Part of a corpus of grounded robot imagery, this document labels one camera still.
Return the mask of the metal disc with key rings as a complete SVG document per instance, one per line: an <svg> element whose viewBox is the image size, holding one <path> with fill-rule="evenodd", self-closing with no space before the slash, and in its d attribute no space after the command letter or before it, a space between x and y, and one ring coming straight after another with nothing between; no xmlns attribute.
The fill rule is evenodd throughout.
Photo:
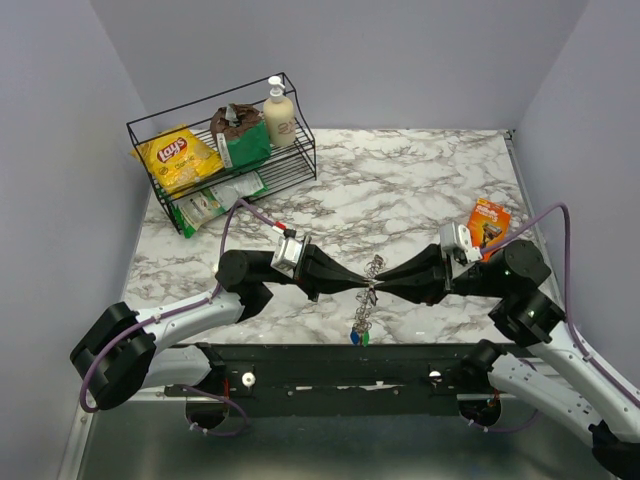
<svg viewBox="0 0 640 480"><path fill-rule="evenodd" d="M384 267L385 260L380 255L375 254L373 259L369 261L364 268L367 286L356 295L358 307L355 311L354 323L352 325L352 332L357 337L357 344L365 343L364 337L368 335L371 329L371 322L369 318L372 309L377 304L375 277L383 271Z"/></svg>

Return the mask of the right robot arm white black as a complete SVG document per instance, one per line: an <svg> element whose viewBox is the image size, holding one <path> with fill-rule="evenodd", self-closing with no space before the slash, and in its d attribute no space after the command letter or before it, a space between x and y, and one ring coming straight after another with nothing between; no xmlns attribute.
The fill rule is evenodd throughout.
<svg viewBox="0 0 640 480"><path fill-rule="evenodd" d="M498 331L543 360L559 385L514 355L481 340L447 378L471 391L502 390L563 424L591 447L596 461L619 479L639 476L639 406L594 365L583 340L571 338L568 314L540 290L550 276L531 241L515 240L484 261L479 248L431 244L400 266L376 275L377 289L412 303L435 305L448 295L497 299L489 313Z"/></svg>

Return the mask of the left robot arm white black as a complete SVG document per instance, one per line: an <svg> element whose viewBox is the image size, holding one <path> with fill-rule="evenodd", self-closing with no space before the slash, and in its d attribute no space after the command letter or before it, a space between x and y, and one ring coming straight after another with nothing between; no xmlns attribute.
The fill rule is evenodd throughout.
<svg viewBox="0 0 640 480"><path fill-rule="evenodd" d="M369 285L308 238L286 236L272 250L222 253L215 279L214 288L168 305L134 310L120 301L107 307L70 353L82 379L82 409L113 409L157 385L182 383L201 395L214 393L222 380L217 365L191 361L187 369L171 374L162 360L185 339L257 316L273 297L271 283L293 285L311 301Z"/></svg>

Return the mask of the blue key tag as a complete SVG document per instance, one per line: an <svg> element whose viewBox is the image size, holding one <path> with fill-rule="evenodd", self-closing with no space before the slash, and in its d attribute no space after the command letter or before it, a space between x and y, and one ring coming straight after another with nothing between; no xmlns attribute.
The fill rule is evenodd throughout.
<svg viewBox="0 0 640 480"><path fill-rule="evenodd" d="M354 345L361 344L361 336L356 330L352 330L350 334L350 340Z"/></svg>

